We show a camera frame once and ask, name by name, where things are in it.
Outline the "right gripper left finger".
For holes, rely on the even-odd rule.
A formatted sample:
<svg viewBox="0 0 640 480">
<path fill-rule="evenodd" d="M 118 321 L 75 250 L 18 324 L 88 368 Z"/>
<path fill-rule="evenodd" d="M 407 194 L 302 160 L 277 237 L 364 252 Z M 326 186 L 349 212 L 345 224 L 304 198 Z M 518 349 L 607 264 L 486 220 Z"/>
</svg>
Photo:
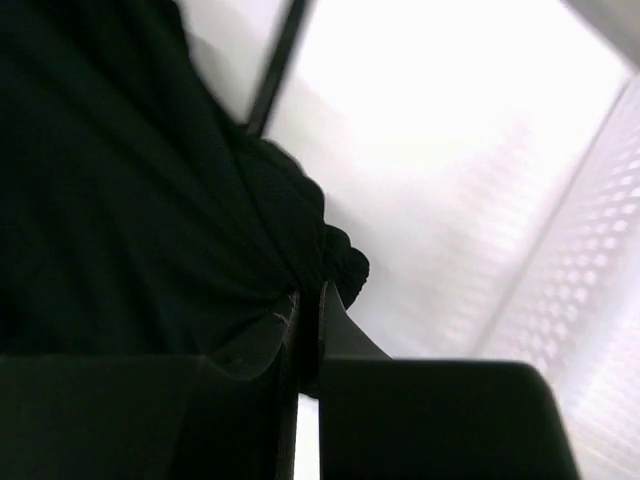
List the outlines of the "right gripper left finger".
<svg viewBox="0 0 640 480">
<path fill-rule="evenodd" d="M 5 479 L 289 479 L 300 299 L 213 355 L 1 360 Z"/>
</svg>

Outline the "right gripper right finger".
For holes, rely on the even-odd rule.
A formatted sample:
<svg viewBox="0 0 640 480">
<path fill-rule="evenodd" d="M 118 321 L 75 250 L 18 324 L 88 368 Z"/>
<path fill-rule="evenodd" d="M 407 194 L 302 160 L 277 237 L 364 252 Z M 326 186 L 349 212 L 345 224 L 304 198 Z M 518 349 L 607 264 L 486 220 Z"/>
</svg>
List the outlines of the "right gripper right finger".
<svg viewBox="0 0 640 480">
<path fill-rule="evenodd" d="M 575 479 L 550 387 L 512 361 L 392 359 L 321 297 L 324 479 Z"/>
</svg>

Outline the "black shorts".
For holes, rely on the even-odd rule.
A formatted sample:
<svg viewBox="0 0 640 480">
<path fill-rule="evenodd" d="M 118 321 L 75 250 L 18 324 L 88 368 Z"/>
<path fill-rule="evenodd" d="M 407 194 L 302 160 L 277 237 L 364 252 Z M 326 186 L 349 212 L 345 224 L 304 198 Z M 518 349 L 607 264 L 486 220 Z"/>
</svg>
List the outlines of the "black shorts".
<svg viewBox="0 0 640 480">
<path fill-rule="evenodd" d="M 366 257 L 324 196 L 247 134 L 193 65 L 172 1 L 1 5 L 1 350 L 210 354 L 264 368 L 302 302 L 302 389 L 318 303 Z"/>
</svg>

